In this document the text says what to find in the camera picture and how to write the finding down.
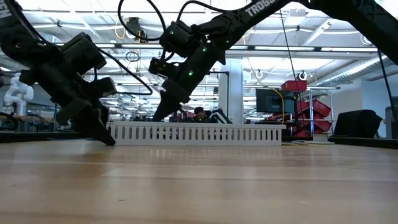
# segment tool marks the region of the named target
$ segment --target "computer monitor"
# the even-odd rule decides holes
[[[285,98],[284,99],[285,113],[294,113],[294,93],[292,91],[278,92]],[[274,90],[256,89],[256,110],[260,113],[282,113],[282,100]]]

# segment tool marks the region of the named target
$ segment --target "white column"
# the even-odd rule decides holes
[[[218,106],[234,124],[243,124],[243,67],[241,59],[227,59],[226,65],[220,67],[221,72],[229,72],[218,76]]]

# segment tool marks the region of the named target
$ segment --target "metal pole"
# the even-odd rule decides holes
[[[313,102],[312,102],[312,90],[309,90],[310,94],[310,119],[311,119],[311,136],[314,134],[314,120],[313,120]]]
[[[290,114],[290,121],[292,121],[293,120],[293,114]],[[290,136],[292,136],[293,137],[293,126],[291,126],[290,127]]]
[[[334,125],[335,125],[335,118],[334,118],[334,116],[333,116],[333,97],[331,96],[331,91],[329,91],[329,93],[330,93],[330,119],[331,119],[331,133],[333,134],[335,131],[334,131],[334,129],[335,129],[335,127],[334,127]]]

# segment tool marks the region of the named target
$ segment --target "yellow cable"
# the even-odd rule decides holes
[[[118,34],[118,20],[119,18],[116,16],[116,23],[114,24],[114,33],[116,34],[116,37],[118,37],[119,39],[123,40],[124,37],[126,36],[126,29],[123,30],[123,36],[119,36]]]

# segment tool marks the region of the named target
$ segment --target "workbench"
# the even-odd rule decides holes
[[[1,223],[391,223],[398,151],[0,144]]]

